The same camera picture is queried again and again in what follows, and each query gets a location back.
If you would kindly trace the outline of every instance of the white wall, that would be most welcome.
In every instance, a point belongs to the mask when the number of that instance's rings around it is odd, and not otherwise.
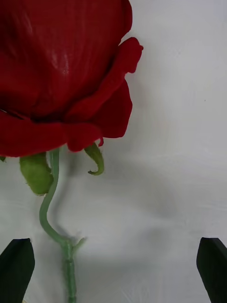
[[[196,269],[200,238],[227,245],[227,1],[131,0],[144,45],[127,134],[106,140],[106,171],[61,155],[50,216],[88,236],[77,259],[78,303],[208,303]],[[0,249],[31,237],[28,303],[63,303],[60,251],[38,222],[41,200],[16,160],[0,165]]]

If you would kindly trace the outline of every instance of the green sepal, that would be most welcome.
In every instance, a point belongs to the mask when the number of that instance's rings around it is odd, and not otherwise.
[[[86,154],[95,161],[98,166],[97,171],[89,171],[88,173],[94,176],[99,176],[104,172],[104,160],[103,155],[97,145],[93,143],[92,145],[86,147],[85,149]]]
[[[36,195],[44,195],[49,192],[53,176],[47,164],[45,152],[20,157],[20,170]]]

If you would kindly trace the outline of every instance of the green stem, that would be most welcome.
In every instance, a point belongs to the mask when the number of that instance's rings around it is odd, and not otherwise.
[[[39,220],[42,228],[45,232],[57,243],[60,244],[63,252],[63,268],[65,275],[65,282],[68,291],[68,303],[76,303],[76,281],[75,281],[75,269],[74,269],[74,260],[73,255],[77,250],[76,248],[81,245],[81,241],[74,245],[71,239],[61,236],[58,234],[53,227],[49,224],[47,220],[47,212],[50,206],[51,200],[55,193],[55,190],[58,185],[59,177],[59,149],[50,151],[50,162],[53,174],[53,183],[52,186],[46,194],[43,203],[40,207]]]

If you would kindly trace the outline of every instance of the red petal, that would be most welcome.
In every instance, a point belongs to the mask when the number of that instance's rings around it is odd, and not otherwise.
[[[49,151],[66,143],[60,123],[35,124],[0,111],[0,155],[19,157]]]
[[[102,81],[99,89],[91,96],[76,102],[66,114],[66,121],[87,121],[121,86],[125,74],[135,72],[143,47],[136,38],[130,38],[119,46],[115,61]]]
[[[63,129],[68,137],[68,148],[72,152],[79,152],[103,138],[100,129],[91,123],[63,124]]]
[[[38,103],[34,108],[37,118],[60,113],[66,100],[97,89],[124,35],[124,15],[129,15],[122,0],[1,0],[0,10],[0,42],[7,38],[8,50],[16,50],[20,59],[29,48],[38,50],[43,64],[50,64],[50,97],[45,107]],[[1,33],[1,19],[8,17],[14,21],[9,40],[9,32]]]
[[[123,137],[128,126],[131,109],[129,88],[127,82],[124,81],[92,118],[92,122],[101,128],[103,137]]]
[[[0,108],[29,117],[39,93],[36,74],[0,53]]]
[[[132,9],[129,0],[122,0],[124,11],[124,34],[128,33],[132,26]]]

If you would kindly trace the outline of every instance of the stem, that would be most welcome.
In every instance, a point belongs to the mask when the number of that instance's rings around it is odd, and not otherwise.
[[[63,268],[65,275],[65,282],[68,291],[68,303],[76,303],[76,281],[75,281],[75,269],[74,269],[74,260],[73,255],[77,250],[77,247],[81,245],[81,241],[77,245],[74,245],[71,239],[68,239],[64,236],[61,236],[53,229],[53,227],[49,224],[47,220],[47,212],[50,206],[51,200],[55,193],[55,190],[58,185],[58,177],[59,177],[59,151],[60,149],[56,149],[50,151],[50,162],[51,169],[53,174],[53,183],[51,188],[46,194],[43,203],[40,207],[39,212],[39,220],[42,228],[45,232],[57,243],[60,244],[62,252],[63,252]]]

